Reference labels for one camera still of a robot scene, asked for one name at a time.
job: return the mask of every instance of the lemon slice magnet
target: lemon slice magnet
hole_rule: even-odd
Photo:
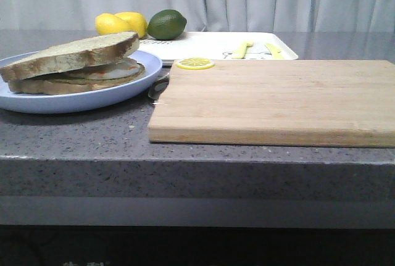
[[[192,57],[178,60],[176,66],[186,70],[205,70],[213,67],[214,61],[203,57]]]

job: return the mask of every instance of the bread slice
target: bread slice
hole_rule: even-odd
[[[142,78],[144,76],[144,72],[144,66],[140,65],[140,69],[136,74],[125,78],[111,80],[84,80],[68,77],[61,73],[55,73],[27,80],[10,81],[8,82],[8,87],[15,93],[44,93],[50,95],[82,93],[129,83]]]
[[[108,64],[129,56],[139,47],[138,34],[123,31],[52,46],[0,68],[3,80],[23,80]]]

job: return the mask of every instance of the granite countertop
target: granite countertop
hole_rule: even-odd
[[[1,30],[0,59],[91,35]],[[300,59],[395,62],[392,33],[276,35]],[[73,114],[0,110],[0,224],[395,228],[394,149],[150,143],[153,109],[144,92]]]

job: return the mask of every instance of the yellow knife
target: yellow knife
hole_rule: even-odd
[[[285,59],[284,56],[281,55],[281,49],[276,45],[266,43],[265,46],[269,49],[270,53],[272,53],[273,59]]]
[[[252,47],[254,43],[252,41],[243,41],[239,48],[237,48],[233,53],[231,58],[233,59],[243,59],[247,52],[247,47]]]

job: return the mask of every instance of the dark floor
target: dark floor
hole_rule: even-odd
[[[0,266],[65,263],[394,266],[395,230],[0,227]]]

